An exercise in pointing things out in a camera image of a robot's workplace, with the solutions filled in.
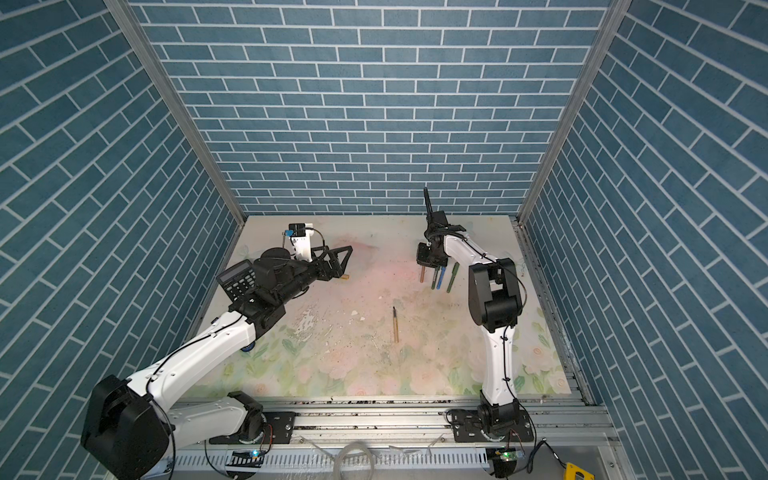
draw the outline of table surface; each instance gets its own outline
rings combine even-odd
[[[512,258],[530,294],[518,319],[512,378],[518,393],[570,393],[544,314],[506,216],[450,216],[489,253]],[[228,266],[278,247],[289,223],[311,222],[331,248],[351,245],[348,280],[316,281],[288,302],[286,315],[248,353],[236,352],[203,377],[187,397],[213,398],[234,390],[256,397],[476,395],[485,373],[481,327],[467,307],[468,269],[451,293],[431,290],[432,271],[419,282],[416,246],[423,216],[249,217]],[[319,236],[312,238],[320,245]],[[217,287],[200,326],[230,301]],[[394,342],[392,307],[399,342]]]

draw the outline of brick wall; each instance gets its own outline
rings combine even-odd
[[[90,478],[91,388],[180,344],[234,225],[101,0],[0,12],[0,478]]]
[[[531,218],[640,478],[768,478],[766,7],[634,0]]]
[[[515,214],[609,1],[257,3],[131,2],[247,213]]]

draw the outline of black calculator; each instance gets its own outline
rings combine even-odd
[[[216,281],[224,289],[231,301],[239,299],[246,291],[256,285],[256,272],[250,260],[235,263],[216,276]]]

